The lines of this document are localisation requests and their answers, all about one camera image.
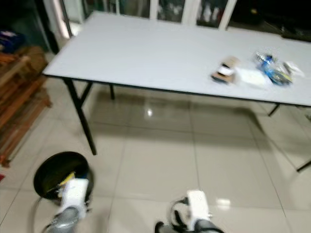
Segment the clear blue plastic bottle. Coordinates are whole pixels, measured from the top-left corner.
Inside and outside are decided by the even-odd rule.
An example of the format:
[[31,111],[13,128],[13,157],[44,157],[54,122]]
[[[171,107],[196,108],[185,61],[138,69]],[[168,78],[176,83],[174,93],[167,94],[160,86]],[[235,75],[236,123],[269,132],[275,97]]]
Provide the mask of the clear blue plastic bottle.
[[278,86],[289,86],[293,83],[292,78],[287,75],[284,69],[277,64],[273,54],[256,52],[257,60],[259,61],[258,69],[264,73],[264,75]]

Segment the blue box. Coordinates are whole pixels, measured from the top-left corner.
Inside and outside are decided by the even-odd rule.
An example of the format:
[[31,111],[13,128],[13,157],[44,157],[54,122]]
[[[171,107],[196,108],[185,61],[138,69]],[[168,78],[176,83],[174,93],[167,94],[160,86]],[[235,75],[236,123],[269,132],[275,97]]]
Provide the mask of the blue box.
[[2,53],[14,53],[25,43],[25,36],[13,31],[0,31],[0,44]]

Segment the white framed glass door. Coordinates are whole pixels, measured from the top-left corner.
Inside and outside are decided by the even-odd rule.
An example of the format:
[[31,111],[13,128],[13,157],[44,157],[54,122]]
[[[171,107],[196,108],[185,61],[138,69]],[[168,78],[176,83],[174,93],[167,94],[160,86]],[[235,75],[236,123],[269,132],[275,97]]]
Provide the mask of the white framed glass door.
[[54,33],[78,34],[96,11],[226,30],[238,0],[43,0]]

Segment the black round rubbish bin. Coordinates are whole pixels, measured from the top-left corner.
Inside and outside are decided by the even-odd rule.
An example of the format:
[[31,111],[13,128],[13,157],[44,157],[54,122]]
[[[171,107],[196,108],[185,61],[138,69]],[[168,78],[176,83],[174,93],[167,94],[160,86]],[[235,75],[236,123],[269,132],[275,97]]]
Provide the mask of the black round rubbish bin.
[[62,182],[71,175],[89,180],[85,197],[85,204],[89,206],[95,186],[95,173],[87,159],[74,151],[63,151],[47,158],[34,173],[33,188],[42,199],[50,200],[58,206],[61,203]]

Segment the white folding table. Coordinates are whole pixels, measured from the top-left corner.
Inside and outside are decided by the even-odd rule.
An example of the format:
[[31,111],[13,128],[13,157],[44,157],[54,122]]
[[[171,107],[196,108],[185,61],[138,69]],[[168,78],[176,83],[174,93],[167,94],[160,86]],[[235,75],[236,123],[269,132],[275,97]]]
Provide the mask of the white folding table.
[[[254,65],[258,52],[295,62],[305,77],[265,88],[218,84],[211,78],[230,56]],[[221,31],[140,17],[95,12],[49,62],[44,75],[68,89],[93,155],[82,109],[94,83],[185,95],[311,107],[311,43],[254,31]]]

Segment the yellow white trash packet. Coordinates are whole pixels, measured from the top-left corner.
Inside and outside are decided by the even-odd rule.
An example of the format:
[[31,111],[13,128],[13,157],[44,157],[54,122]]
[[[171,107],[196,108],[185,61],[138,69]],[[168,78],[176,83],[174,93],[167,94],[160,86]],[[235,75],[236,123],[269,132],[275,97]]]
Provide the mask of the yellow white trash packet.
[[73,180],[75,178],[75,171],[72,171],[71,173],[69,173],[69,175],[67,175],[66,178],[64,178],[64,180],[62,180],[60,182],[60,184],[58,184],[58,186],[60,188],[64,187],[69,181]]

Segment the brown wooden slatted rack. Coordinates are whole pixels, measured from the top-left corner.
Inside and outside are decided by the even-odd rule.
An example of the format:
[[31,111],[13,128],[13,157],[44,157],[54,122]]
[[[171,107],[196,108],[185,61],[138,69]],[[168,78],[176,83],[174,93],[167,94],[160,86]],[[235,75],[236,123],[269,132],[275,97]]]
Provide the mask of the brown wooden slatted rack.
[[13,54],[0,55],[0,166],[9,168],[12,155],[46,107],[44,87],[48,65],[44,50],[28,45]]

